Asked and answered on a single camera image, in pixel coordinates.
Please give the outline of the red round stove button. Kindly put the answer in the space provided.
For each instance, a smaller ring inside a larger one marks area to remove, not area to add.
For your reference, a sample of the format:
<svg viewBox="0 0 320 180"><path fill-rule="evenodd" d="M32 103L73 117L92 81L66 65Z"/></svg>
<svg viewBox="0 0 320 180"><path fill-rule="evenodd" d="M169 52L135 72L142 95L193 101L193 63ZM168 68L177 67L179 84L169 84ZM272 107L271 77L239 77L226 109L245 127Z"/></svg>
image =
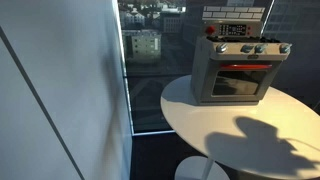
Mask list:
<svg viewBox="0 0 320 180"><path fill-rule="evenodd" d="M205 30L205 33L206 33L207 35L212 35L214 32L215 32L215 27L212 26L212 25L208 26L208 27L206 28L206 30Z"/></svg>

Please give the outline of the grey toy stove oven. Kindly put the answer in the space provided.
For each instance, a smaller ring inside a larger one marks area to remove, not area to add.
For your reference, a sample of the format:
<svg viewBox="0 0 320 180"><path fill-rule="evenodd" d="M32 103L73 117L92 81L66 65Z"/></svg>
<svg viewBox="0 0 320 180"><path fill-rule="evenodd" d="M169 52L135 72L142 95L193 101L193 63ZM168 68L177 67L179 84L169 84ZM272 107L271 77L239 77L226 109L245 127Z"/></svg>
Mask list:
<svg viewBox="0 0 320 180"><path fill-rule="evenodd" d="M291 45L262 36L262 7L206 6L196 41L191 91L199 105L255 105Z"/></svg>

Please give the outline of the white table pedestal base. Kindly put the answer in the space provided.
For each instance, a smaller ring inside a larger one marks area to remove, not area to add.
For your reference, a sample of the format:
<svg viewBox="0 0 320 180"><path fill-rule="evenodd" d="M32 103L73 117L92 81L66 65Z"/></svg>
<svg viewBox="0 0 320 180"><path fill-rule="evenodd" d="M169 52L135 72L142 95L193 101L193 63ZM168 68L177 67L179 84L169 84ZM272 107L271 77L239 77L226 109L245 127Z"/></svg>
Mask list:
<svg viewBox="0 0 320 180"><path fill-rule="evenodd" d="M190 156L177 166L174 180L230 180L230 178L212 159Z"/></svg>

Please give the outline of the round white table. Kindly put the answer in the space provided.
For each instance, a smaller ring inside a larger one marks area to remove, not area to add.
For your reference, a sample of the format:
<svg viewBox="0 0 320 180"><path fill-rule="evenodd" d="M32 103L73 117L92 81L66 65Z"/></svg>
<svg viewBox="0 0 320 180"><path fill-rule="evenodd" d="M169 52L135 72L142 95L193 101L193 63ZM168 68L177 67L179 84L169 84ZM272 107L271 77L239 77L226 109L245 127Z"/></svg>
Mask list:
<svg viewBox="0 0 320 180"><path fill-rule="evenodd" d="M170 82L160 101L178 136L217 163L277 180L320 176L320 116L278 89L256 105L201 106L187 75Z"/></svg>

